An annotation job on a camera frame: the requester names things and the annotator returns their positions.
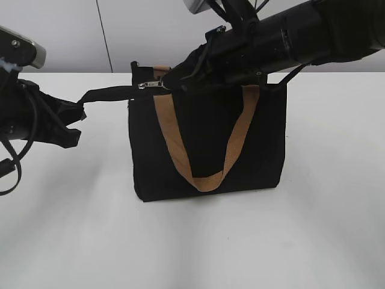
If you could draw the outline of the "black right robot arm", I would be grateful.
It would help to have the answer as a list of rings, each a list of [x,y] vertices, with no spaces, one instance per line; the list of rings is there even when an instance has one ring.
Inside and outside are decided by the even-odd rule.
[[[361,60],[384,49],[383,1],[306,1],[265,19],[248,1],[209,1],[231,26],[162,78],[164,87],[192,92],[236,84],[265,85],[289,69]]]

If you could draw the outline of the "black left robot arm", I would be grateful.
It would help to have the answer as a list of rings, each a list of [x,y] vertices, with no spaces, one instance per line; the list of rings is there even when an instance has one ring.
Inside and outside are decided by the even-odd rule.
[[[48,95],[16,70],[1,68],[1,132],[11,140],[28,140],[74,148],[81,131],[68,126],[84,120],[84,107]]]

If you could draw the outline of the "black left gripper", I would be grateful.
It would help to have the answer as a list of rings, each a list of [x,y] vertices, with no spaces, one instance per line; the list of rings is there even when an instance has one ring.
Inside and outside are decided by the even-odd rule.
[[[81,131],[66,126],[83,121],[87,117],[84,107],[43,93],[32,81],[21,79],[19,83],[27,97],[32,99],[32,128],[29,137],[32,137],[33,142],[57,145],[61,148],[77,147]]]

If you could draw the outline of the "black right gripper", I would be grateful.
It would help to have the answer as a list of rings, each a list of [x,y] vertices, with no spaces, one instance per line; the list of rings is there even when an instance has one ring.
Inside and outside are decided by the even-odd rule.
[[[258,25],[206,33],[206,43],[162,77],[166,90],[209,90],[265,79]]]

